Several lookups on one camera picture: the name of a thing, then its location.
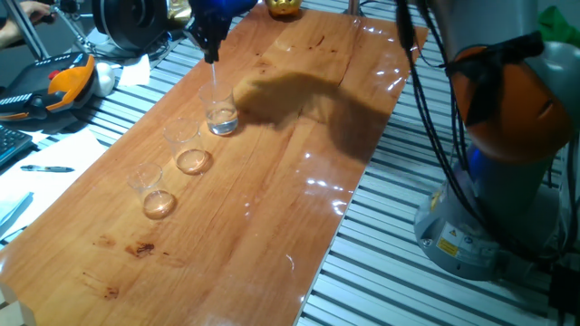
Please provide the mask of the person hand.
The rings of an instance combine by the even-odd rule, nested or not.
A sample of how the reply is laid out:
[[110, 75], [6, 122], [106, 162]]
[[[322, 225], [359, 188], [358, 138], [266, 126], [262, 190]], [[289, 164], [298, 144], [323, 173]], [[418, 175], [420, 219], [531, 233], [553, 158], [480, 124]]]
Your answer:
[[38, 1], [23, 1], [20, 6], [33, 24], [48, 23], [53, 18], [51, 6], [48, 4]]

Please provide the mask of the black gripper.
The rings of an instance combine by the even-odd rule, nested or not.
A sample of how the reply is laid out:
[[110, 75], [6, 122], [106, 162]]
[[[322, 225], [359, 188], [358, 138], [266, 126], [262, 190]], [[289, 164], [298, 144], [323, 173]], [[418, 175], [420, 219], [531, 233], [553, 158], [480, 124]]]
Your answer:
[[219, 61], [218, 50], [227, 38], [234, 17], [251, 10], [257, 0], [189, 0], [194, 18], [183, 31], [186, 37], [204, 53], [207, 63]]

